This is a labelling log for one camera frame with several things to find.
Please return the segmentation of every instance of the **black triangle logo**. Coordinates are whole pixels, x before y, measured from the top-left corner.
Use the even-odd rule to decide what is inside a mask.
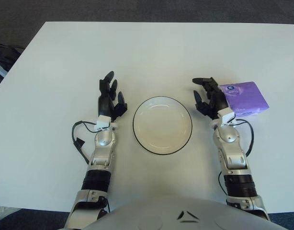
[[[190,213],[189,211],[182,211],[179,214],[177,220],[180,220],[180,223],[199,223],[200,219],[196,217],[194,214]]]

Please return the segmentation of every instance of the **white plate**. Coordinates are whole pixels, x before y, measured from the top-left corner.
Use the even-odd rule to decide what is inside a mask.
[[[172,154],[186,145],[192,134],[189,112],[169,97],[153,97],[144,101],[133,118],[137,141],[155,154]]]

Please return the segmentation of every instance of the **black robotic finger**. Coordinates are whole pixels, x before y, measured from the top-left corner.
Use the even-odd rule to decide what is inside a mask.
[[[124,102],[124,96],[122,92],[118,93],[117,98],[118,104],[114,107],[112,121],[114,121],[117,117],[122,116],[128,109],[127,103]]]
[[[110,83],[112,81],[114,77],[114,71],[111,71],[107,74],[107,76],[104,77],[103,80],[107,81],[108,83]]]
[[[201,96],[199,95],[199,93],[194,90],[194,97],[195,97],[195,101],[196,101],[196,109],[202,113],[203,115],[208,115],[210,116],[210,111],[211,111],[211,108],[210,106],[208,105],[208,103],[206,102],[202,102],[201,100]]]
[[[124,96],[122,92],[118,93],[118,103],[119,104],[124,104]]]
[[[116,97],[117,80],[115,79],[110,88],[110,98],[114,101]]]

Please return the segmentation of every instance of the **black cylindrical joint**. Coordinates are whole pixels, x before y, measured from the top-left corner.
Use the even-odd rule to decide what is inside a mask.
[[[99,190],[99,191],[108,191],[110,184],[111,173],[105,170],[89,170],[86,172],[83,184],[83,189]]]
[[[228,196],[257,196],[256,187],[251,175],[225,175],[224,178]]]

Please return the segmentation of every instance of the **gray carpet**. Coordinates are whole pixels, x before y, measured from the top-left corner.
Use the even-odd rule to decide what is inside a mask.
[[[27,46],[45,21],[294,24],[294,0],[0,0],[0,43]],[[67,215],[22,209],[0,230],[55,230]],[[294,230],[294,212],[270,217]]]

